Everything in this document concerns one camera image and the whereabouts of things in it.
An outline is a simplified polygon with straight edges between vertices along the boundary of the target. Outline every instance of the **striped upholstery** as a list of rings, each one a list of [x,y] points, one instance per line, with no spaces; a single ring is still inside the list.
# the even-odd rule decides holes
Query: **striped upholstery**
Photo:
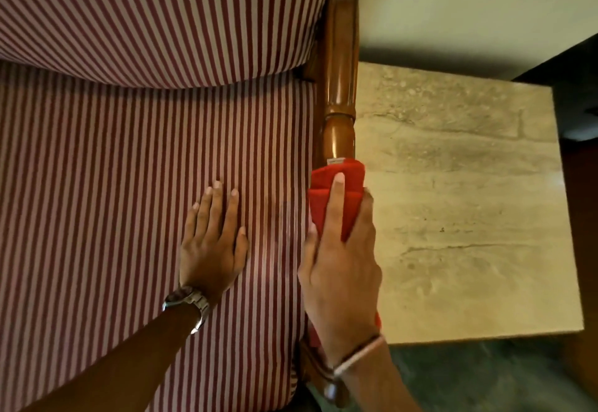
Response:
[[[218,86],[306,61],[324,0],[0,0],[0,58],[100,83]]]
[[[0,62],[0,404],[11,412],[157,315],[183,219],[214,179],[240,189],[245,271],[188,339],[159,411],[286,404],[305,320],[313,85],[126,89]]]

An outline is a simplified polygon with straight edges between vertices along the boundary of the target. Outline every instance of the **person's right arm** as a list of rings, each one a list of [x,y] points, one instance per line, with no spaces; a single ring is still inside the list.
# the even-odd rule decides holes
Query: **person's right arm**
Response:
[[[382,271],[374,258],[373,198],[365,192],[347,242],[341,242],[344,175],[337,174],[321,239],[311,224],[299,269],[305,310],[331,366],[378,334],[374,324]],[[391,360],[386,343],[342,375],[364,412],[420,411]]]

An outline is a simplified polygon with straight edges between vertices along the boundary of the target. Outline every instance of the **wooden frame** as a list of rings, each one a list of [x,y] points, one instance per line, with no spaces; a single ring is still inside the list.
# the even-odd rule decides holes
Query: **wooden frame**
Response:
[[[355,158],[355,94],[359,62],[358,0],[326,0],[324,14],[310,60],[301,70],[304,79],[315,81],[313,167],[328,159]],[[300,378],[312,383],[337,407],[349,402],[349,392],[306,338],[298,349]]]

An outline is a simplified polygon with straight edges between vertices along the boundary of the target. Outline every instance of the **cream wall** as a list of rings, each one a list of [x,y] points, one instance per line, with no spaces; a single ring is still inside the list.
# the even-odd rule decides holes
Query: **cream wall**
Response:
[[[361,59],[512,79],[598,32],[598,0],[359,0]]]

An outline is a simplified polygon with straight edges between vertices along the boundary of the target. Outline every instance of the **person's left hand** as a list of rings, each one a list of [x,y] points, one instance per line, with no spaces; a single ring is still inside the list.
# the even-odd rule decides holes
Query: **person's left hand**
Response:
[[[222,183],[215,181],[213,185],[187,214],[179,270],[181,286],[199,289],[211,308],[245,267],[249,245],[245,228],[237,233],[239,192],[231,191],[221,225]]]

